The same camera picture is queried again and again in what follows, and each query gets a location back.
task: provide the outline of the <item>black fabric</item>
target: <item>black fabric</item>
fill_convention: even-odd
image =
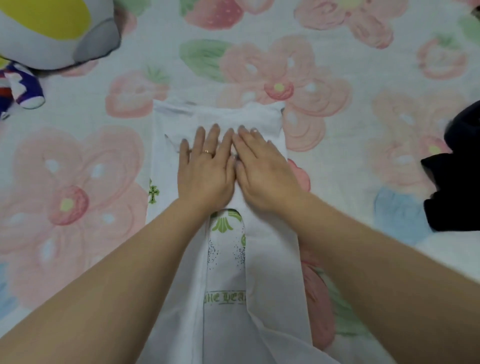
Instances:
[[[423,207],[436,231],[480,230],[480,101],[459,113],[445,132],[451,154],[422,159],[437,186]]]

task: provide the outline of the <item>person's left hand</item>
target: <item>person's left hand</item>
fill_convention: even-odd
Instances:
[[[220,128],[215,124],[205,139],[197,129],[191,153],[188,141],[180,145],[179,199],[207,216],[223,209],[231,200],[235,184],[235,159],[230,155],[233,129],[229,129],[217,150]]]

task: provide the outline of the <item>purple plush toy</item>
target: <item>purple plush toy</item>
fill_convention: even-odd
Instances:
[[[19,63],[10,62],[0,70],[0,120],[9,116],[8,109],[16,102],[24,109],[36,109],[45,103],[38,79]]]

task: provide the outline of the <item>bedsheet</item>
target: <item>bedsheet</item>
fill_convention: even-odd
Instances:
[[[301,186],[480,279],[480,232],[433,233],[419,160],[480,99],[479,0],[119,0],[121,47],[42,78],[0,124],[0,335],[138,231],[162,198],[153,100],[284,101]],[[223,221],[219,229],[228,228]],[[315,345],[390,363],[305,249]]]

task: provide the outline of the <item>stuffed toy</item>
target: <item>stuffed toy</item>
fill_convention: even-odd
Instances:
[[[45,98],[33,73],[19,63],[9,62],[0,67],[0,120],[9,116],[8,109],[13,102],[24,109],[36,109],[45,103]]]
[[[119,45],[113,0],[0,0],[0,56],[23,66],[57,70]]]

